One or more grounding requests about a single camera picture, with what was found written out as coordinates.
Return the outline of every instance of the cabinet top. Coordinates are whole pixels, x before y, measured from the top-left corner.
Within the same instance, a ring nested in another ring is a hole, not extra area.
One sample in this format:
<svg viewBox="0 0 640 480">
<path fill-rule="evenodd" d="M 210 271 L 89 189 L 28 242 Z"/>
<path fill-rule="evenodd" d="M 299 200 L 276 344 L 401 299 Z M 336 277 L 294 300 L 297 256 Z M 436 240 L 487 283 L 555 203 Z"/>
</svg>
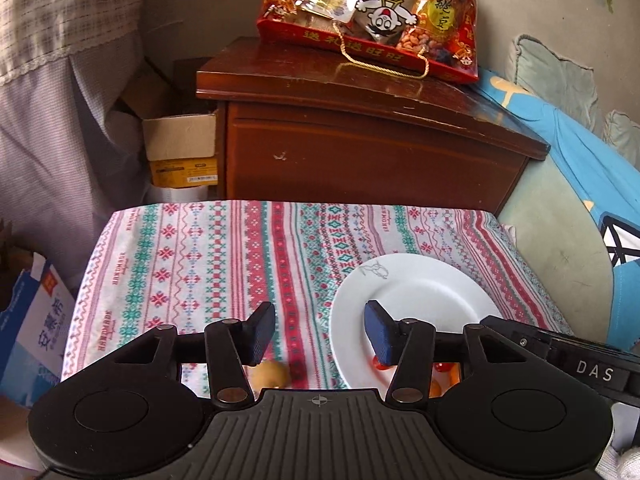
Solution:
<svg viewBox="0 0 640 480">
<path fill-rule="evenodd" d="M 325 108 L 448 131 L 543 160 L 548 144 L 508 111 L 436 78 L 366 70 L 341 54 L 238 38 L 199 71 L 203 99 Z"/>
</svg>

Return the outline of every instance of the black circular disc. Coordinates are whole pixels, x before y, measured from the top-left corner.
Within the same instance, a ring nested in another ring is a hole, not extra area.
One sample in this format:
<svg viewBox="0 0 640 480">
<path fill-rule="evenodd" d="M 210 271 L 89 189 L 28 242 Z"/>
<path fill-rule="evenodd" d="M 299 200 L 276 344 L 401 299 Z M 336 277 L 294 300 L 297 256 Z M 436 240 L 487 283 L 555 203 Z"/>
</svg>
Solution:
<svg viewBox="0 0 640 480">
<path fill-rule="evenodd" d="M 144 366 L 95 371 L 63 381 L 31 411 L 29 432 L 47 465 L 82 478 L 134 476 L 187 450 L 204 422 L 190 389 Z"/>
<path fill-rule="evenodd" d="M 468 462 L 504 476 L 595 466 L 612 431 L 606 403 L 540 362 L 488 365 L 442 396 L 436 424 Z"/>
</svg>

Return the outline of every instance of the white plate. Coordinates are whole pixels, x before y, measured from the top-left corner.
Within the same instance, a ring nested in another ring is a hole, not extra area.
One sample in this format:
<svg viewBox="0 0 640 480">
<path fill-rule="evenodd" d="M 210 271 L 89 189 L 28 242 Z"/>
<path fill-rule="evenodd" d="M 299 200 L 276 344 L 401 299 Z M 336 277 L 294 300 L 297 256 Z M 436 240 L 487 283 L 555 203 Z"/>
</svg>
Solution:
<svg viewBox="0 0 640 480">
<path fill-rule="evenodd" d="M 394 368 L 376 370 L 364 331 L 364 306 L 378 300 L 394 319 L 415 317 L 439 332 L 462 333 L 468 323 L 502 317 L 487 293 L 456 268 L 420 254 L 384 254 L 358 266 L 338 287 L 329 338 L 349 388 L 377 388 L 384 399 Z"/>
</svg>

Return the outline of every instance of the metal screw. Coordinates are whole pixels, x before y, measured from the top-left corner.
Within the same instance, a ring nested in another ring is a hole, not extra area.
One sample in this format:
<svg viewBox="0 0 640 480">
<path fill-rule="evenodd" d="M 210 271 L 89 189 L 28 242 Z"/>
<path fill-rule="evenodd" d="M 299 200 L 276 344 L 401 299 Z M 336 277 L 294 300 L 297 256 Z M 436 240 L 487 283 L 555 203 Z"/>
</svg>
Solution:
<svg viewBox="0 0 640 480">
<path fill-rule="evenodd" d="M 420 390 L 416 390 L 415 388 L 398 388 L 391 393 L 391 397 L 393 397 L 397 402 L 412 404 L 413 402 L 421 400 L 423 394 Z"/>
<path fill-rule="evenodd" d="M 216 397 L 222 402 L 228 402 L 229 404 L 235 404 L 236 402 L 242 402 L 248 397 L 248 393 L 243 388 L 224 388 L 220 390 Z"/>
</svg>

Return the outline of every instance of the rope handle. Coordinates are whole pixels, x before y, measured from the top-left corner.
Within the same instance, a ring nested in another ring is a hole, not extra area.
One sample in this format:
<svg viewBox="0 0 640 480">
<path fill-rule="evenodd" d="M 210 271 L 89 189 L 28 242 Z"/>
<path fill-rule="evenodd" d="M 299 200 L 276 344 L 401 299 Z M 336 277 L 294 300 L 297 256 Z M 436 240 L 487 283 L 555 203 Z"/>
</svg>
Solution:
<svg viewBox="0 0 640 480">
<path fill-rule="evenodd" d="M 422 53 L 424 52 L 424 49 L 426 48 L 425 45 L 422 46 L 422 48 L 420 49 L 420 52 L 418 52 L 418 54 L 417 54 L 418 57 L 421 60 L 424 61 L 424 72 L 422 73 L 422 75 L 403 74 L 402 72 L 396 72 L 395 70 L 391 70 L 389 68 L 384 68 L 384 67 L 381 67 L 381 66 L 376 66 L 376 65 L 373 65 L 373 64 L 365 63 L 363 61 L 358 61 L 357 59 L 353 59 L 353 57 L 351 57 L 347 53 L 347 49 L 344 46 L 344 38 L 342 36 L 342 31 L 338 27 L 338 24 L 334 21 L 334 22 L 332 22 L 332 25 L 334 26 L 334 30 L 336 31 L 338 36 L 340 36 L 340 52 L 342 53 L 342 55 L 345 58 L 347 58 L 349 61 L 351 61 L 354 65 L 361 66 L 363 68 L 366 68 L 367 70 L 373 70 L 374 72 L 380 72 L 380 73 L 389 74 L 389 75 L 397 75 L 397 76 L 400 76 L 400 77 L 407 77 L 409 79 L 424 79 L 429 74 L 429 68 L 430 68 L 429 67 L 429 60 L 422 55 Z"/>
</svg>

